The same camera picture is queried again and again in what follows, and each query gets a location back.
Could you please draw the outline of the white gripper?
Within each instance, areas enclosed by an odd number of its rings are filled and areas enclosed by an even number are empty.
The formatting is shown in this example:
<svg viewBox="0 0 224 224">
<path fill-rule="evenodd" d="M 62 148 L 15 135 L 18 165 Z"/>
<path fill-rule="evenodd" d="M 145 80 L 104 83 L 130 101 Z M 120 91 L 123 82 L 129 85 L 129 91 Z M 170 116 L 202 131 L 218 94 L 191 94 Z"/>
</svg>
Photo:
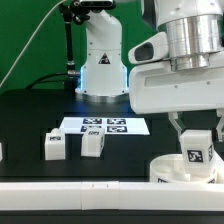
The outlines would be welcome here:
<svg viewBox="0 0 224 224">
<path fill-rule="evenodd" d="M 172 72 L 168 62 L 136 66 L 129 76 L 132 110 L 137 114 L 168 113 L 178 135 L 186 129 L 182 111 L 224 108 L 224 61 L 208 68 Z"/>
</svg>

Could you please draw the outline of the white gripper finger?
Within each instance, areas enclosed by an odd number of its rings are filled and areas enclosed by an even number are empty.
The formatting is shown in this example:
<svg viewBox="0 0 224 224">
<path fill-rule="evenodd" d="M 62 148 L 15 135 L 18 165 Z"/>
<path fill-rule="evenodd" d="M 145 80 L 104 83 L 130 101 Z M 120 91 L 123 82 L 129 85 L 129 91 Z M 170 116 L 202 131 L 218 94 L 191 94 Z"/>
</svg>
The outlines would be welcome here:
<svg viewBox="0 0 224 224">
<path fill-rule="evenodd" d="M 216 140 L 224 140 L 224 109 L 217 109 L 216 115 L 219 121 L 214 129 L 214 137 Z"/>
</svg>

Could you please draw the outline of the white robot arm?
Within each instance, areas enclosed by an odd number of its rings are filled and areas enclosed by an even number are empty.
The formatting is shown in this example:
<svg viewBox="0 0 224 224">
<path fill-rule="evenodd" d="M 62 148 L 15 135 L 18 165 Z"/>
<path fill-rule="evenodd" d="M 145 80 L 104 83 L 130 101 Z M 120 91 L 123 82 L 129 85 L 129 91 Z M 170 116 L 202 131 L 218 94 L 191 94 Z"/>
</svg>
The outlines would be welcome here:
<svg viewBox="0 0 224 224">
<path fill-rule="evenodd" d="M 106 10 L 131 0 L 79 0 L 87 11 L 87 60 L 80 94 L 90 98 L 129 93 L 137 114 L 166 113 L 173 124 L 184 111 L 214 109 L 224 139 L 224 0 L 140 0 L 143 21 L 156 34 L 121 61 L 121 25 Z"/>
</svg>

